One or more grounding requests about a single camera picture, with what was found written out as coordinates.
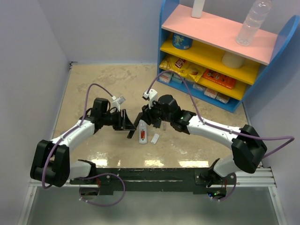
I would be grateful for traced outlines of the white battery cover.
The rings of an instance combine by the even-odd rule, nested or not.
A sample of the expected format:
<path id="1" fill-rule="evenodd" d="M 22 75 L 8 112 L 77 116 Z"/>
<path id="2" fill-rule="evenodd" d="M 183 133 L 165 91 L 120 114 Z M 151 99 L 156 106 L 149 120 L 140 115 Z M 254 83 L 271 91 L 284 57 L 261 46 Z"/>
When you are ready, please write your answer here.
<path id="1" fill-rule="evenodd" d="M 152 144 L 156 144 L 160 135 L 159 134 L 154 134 L 153 138 L 151 139 Z"/>

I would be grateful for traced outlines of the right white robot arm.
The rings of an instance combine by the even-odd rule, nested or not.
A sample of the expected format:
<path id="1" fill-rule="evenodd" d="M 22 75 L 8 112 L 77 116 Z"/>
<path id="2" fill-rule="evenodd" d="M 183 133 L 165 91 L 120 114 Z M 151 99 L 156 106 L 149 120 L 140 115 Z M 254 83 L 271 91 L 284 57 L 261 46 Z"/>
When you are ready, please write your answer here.
<path id="1" fill-rule="evenodd" d="M 143 98 L 148 104 L 142 107 L 138 118 L 148 125 L 157 126 L 165 121 L 178 132 L 208 138 L 232 151 L 231 156 L 214 161 L 202 174 L 204 180 L 220 184 L 231 173 L 244 171 L 253 174 L 267 151 L 257 131 L 250 125 L 239 128 L 201 120 L 196 113 L 181 109 L 172 95 L 157 97 L 157 94 L 145 93 Z"/>

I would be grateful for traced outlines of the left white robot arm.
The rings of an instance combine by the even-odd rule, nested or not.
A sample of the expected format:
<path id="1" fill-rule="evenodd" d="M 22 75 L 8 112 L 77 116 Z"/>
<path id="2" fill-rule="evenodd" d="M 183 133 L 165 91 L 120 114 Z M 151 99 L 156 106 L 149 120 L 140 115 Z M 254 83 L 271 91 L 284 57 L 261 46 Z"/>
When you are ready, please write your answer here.
<path id="1" fill-rule="evenodd" d="M 71 163 L 70 154 L 103 126 L 111 126 L 115 131 L 135 130 L 117 99 L 110 102 L 105 98 L 96 98 L 93 106 L 72 128 L 50 141 L 41 140 L 37 144 L 30 177 L 41 181 L 46 188 L 62 187 L 68 180 L 78 178 L 87 184 L 94 183 L 97 179 L 95 163 L 82 159 Z"/>

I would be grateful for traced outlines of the white remote control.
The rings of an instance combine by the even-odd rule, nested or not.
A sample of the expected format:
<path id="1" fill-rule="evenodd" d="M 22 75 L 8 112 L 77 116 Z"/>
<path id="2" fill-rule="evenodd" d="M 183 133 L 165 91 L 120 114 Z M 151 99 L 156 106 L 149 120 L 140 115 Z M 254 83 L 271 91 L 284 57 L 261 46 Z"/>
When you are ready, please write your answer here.
<path id="1" fill-rule="evenodd" d="M 138 124 L 138 136 L 140 144 L 147 144 L 148 142 L 148 129 L 145 121 L 140 120 Z"/>

